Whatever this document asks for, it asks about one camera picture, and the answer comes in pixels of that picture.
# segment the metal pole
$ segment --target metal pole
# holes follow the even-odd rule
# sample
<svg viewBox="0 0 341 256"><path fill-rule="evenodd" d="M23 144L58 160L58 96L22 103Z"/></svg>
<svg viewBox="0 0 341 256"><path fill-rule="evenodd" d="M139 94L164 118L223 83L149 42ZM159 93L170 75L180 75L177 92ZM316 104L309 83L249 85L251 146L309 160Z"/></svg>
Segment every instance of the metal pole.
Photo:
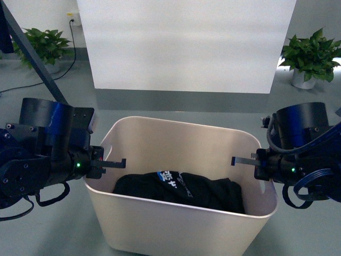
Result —
<svg viewBox="0 0 341 256"><path fill-rule="evenodd" d="M43 80L44 84L51 92L52 96L56 99L57 102L68 104L63 94L57 87L50 73L46 70L42 60L39 58L38 54L28 41L26 35L19 27L17 21L11 14L10 10L7 8L3 0L0 0L2 4L2 8L5 14L5 19L9 28L9 32L15 42L18 44L20 50L24 53L25 57L32 64L34 70L37 72L39 77Z"/></svg>

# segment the black cable on floor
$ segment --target black cable on floor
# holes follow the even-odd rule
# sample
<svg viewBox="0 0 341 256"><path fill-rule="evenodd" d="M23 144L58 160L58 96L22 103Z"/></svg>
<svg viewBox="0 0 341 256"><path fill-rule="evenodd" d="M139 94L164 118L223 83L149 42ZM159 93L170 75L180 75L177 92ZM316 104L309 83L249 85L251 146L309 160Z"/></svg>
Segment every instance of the black cable on floor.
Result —
<svg viewBox="0 0 341 256"><path fill-rule="evenodd" d="M61 79L63 76L65 76L65 75L70 71L70 69L73 67L73 65L74 65L75 62L76 62L76 47L75 47L74 32L72 31L71 22L72 22L72 20L69 21L69 27L70 27L71 36L72 36L72 43L73 43L73 45L74 45L74 61L72 62L71 66L68 68L68 70L66 70L65 73L64 73L63 75L61 75L60 77L55 78L54 81L56 81L56 80L58 80L58 79ZM0 91L0 95L1 95L1 93L3 93L3 92L8 92L8 91L17 90L17 89L22 89L22 88L34 87L34 86L41 85L41 84L44 84L44 83L41 82L41 83L37 83L37 84L31 84L31 85L26 85L26 86L21 86L21 87L15 87L15 88L6 89L6 90L3 90L3 91Z"/></svg>

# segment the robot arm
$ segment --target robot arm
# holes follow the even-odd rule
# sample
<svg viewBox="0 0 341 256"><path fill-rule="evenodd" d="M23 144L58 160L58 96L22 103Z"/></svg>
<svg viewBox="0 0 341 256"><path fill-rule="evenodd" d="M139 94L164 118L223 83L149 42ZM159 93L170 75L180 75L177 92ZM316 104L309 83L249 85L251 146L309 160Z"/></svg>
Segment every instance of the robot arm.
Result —
<svg viewBox="0 0 341 256"><path fill-rule="evenodd" d="M19 218L33 209L28 196L38 205L47 206L62 200L70 191L67 181L99 179L103 167L125 168L121 162L103 161L103 148L90 146L94 109L74 108L58 102L25 98L18 124L0 129L0 209L24 198L32 207L23 214L0 218ZM41 202L39 191L63 184L64 192Z"/></svg>
<svg viewBox="0 0 341 256"><path fill-rule="evenodd" d="M255 166L254 177L282 183L286 203L297 209L313 201L334 199L341 202L341 123L329 126L324 103L290 106L264 120L268 149L258 149L255 159L232 158L235 163ZM304 202L294 205L288 188ZM308 194L300 190L307 188Z"/></svg>

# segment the power cord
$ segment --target power cord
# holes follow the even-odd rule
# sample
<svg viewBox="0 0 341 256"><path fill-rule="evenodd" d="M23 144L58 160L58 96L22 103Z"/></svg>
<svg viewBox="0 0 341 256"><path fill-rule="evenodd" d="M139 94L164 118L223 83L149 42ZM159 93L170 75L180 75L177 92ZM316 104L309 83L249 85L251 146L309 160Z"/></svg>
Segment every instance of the power cord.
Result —
<svg viewBox="0 0 341 256"><path fill-rule="evenodd" d="M65 76L70 71L70 69L73 67L73 65L76 62L76 47L75 47L74 32L72 31L71 22L74 22L74 20L70 20L69 21L69 27L70 27L71 36L72 36L72 43L74 45L74 61L72 62L71 66L68 68L68 70L66 70L65 73L63 75L61 75L60 77L55 78L54 81L56 81L58 79L61 79L63 76ZM34 86L41 85L41 84L44 84L44 83L41 82L41 83L37 83L37 84L31 84L31 85L26 85L26 86L6 89L6 90L3 90L3 91L0 91L0 97L1 97L1 94L4 93L4 92L8 92L8 91L12 91L12 90L17 90L17 89L22 89L22 88L34 87Z"/></svg>
<svg viewBox="0 0 341 256"><path fill-rule="evenodd" d="M296 183L294 186L294 192L297 195L297 197L304 201L318 201L329 199L327 195L322 193L309 193L308 195L299 194L301 188L308 187L310 183L324 176L334 176L334 173L331 169L320 169L300 179L300 181Z"/></svg>
<svg viewBox="0 0 341 256"><path fill-rule="evenodd" d="M31 204L31 208L24 211L23 213L18 214L18 215L9 216L9 217L1 217L0 221L15 220L15 219L21 218L21 217L29 214L34 208L34 203L28 198L28 195L24 195L23 198Z"/></svg>

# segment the gray baseboard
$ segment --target gray baseboard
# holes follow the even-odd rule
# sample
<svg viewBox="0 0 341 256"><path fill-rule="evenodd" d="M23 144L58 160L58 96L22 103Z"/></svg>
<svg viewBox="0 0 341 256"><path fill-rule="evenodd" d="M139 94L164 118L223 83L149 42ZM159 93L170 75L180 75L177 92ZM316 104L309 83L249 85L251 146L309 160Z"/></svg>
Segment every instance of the gray baseboard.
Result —
<svg viewBox="0 0 341 256"><path fill-rule="evenodd" d="M269 94L96 89L100 109L263 113Z"/></svg>
<svg viewBox="0 0 341 256"><path fill-rule="evenodd" d="M0 52L0 55L2 55L4 60L19 60L19 57L15 53L4 54ZM77 47L76 56L79 61L89 61L89 56L87 55L87 49L85 47ZM64 56L61 60L74 60L74 56Z"/></svg>

